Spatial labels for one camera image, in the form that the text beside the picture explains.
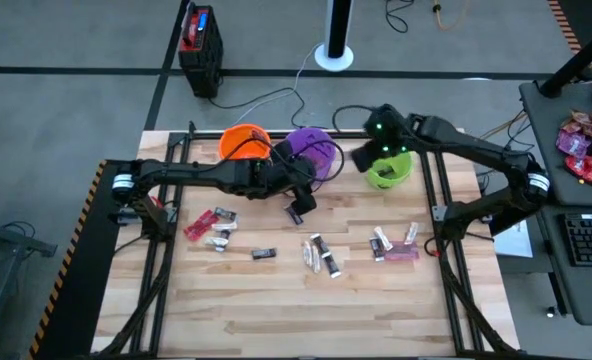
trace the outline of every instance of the floor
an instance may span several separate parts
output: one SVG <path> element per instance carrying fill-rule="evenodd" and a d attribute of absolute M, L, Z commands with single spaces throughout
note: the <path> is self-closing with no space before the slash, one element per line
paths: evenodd
<path fill-rule="evenodd" d="M 201 4 L 214 6 L 227 69 L 297 69 L 323 38 L 323 1 Z M 446 22 L 456 18 L 461 4 L 444 1 Z M 409 23 L 407 34 L 388 27 L 384 1 L 356 0 L 355 6 L 351 69 L 411 71 L 417 78 L 304 77 L 298 90 L 307 105 L 299 123 L 329 126 L 341 105 L 387 102 L 403 113 L 440 115 L 481 135 L 521 109 L 518 85 L 530 80 L 528 74 L 553 72 L 571 56 L 546 0 L 472 0 L 464 23 L 451 32 L 436 28 L 431 1 L 417 0 L 401 13 Z M 97 163 L 133 158 L 148 114 L 153 129 L 185 129 L 189 120 L 199 129 L 223 129 L 245 111 L 220 110 L 194 98 L 181 76 L 159 81 L 156 69 L 164 62 L 178 8 L 177 0 L 0 1 L 0 67 L 52 68 L 37 74 L 22 69 L 2 74 L 0 68 L 0 223 L 26 220 L 41 239 L 66 244 Z M 302 19 L 311 21 L 304 26 Z M 142 71 L 49 74 L 67 72 L 62 68 Z M 316 64 L 309 61 L 306 68 Z M 513 80 L 449 80 L 441 79 L 442 72 L 498 73 Z M 227 77 L 216 100 L 233 104 L 292 83 L 283 77 Z M 165 90 L 158 112 L 150 111 L 157 85 Z M 259 107 L 246 121 L 290 128 L 289 114 L 297 107 L 289 97 Z M 346 128 L 364 120 L 360 111 L 339 118 Z M 504 144 L 507 136 L 492 140 Z M 533 142 L 533 134 L 528 130 L 520 140 Z M 490 189 L 501 186 L 503 179 L 492 177 Z M 18 294 L 5 309 L 0 352 L 27 351 L 64 249 L 23 265 Z M 592 358 L 592 327 L 571 317 L 545 317 L 544 309 L 553 304 L 546 276 L 504 280 L 523 349 Z"/>

